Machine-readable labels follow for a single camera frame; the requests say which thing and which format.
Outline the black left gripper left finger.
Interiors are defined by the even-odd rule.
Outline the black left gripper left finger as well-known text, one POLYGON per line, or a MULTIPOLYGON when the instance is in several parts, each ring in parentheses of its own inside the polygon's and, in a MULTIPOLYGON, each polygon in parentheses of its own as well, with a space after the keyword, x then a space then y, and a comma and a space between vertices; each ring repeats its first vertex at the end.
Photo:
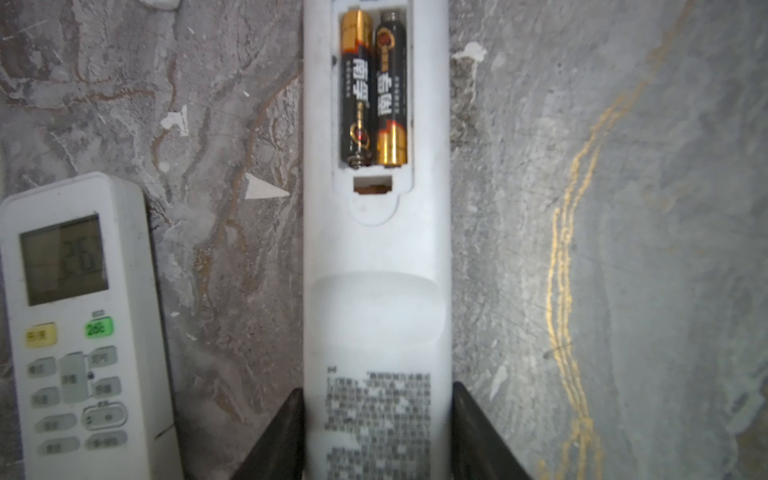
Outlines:
POLYGON ((232 480, 301 480, 305 465, 305 399, 293 389, 232 480))

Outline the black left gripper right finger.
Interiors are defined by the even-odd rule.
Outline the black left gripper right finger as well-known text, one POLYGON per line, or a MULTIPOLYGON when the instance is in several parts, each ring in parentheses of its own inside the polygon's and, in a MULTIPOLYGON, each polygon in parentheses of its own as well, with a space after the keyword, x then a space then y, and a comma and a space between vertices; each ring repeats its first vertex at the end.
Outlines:
POLYGON ((461 382, 452 386, 451 472, 456 480, 530 480, 461 382))

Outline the white TV remote control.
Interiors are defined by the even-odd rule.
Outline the white TV remote control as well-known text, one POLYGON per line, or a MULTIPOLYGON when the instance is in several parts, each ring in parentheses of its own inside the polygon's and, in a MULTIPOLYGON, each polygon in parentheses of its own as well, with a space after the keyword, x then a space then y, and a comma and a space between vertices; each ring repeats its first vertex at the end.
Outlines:
POLYGON ((311 479, 451 475, 449 8, 303 6, 303 364, 311 479), (407 163, 340 154, 340 21, 399 10, 407 30, 407 163))

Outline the white battery cover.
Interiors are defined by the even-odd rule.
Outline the white battery cover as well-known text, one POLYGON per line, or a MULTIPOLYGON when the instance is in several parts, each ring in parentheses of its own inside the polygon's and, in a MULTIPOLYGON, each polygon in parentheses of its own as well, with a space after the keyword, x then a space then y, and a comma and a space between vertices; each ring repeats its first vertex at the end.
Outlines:
POLYGON ((181 0, 140 0, 140 2, 152 9, 160 11, 174 11, 179 8, 181 0))

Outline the white air conditioner remote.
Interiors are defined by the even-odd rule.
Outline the white air conditioner remote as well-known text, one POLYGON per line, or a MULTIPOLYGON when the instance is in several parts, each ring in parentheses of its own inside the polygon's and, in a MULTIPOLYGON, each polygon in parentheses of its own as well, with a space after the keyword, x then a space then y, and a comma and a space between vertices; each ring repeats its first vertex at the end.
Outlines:
POLYGON ((10 196, 1 256, 25 476, 181 478, 141 188, 94 172, 10 196))

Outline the batteries in remote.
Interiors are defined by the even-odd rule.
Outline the batteries in remote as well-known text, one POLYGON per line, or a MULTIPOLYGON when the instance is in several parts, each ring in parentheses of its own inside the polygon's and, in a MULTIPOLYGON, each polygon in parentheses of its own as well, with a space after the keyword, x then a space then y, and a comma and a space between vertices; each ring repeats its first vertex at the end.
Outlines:
POLYGON ((350 9, 341 17, 340 30, 340 154, 357 170, 370 164, 373 149, 373 21, 364 10, 350 9))

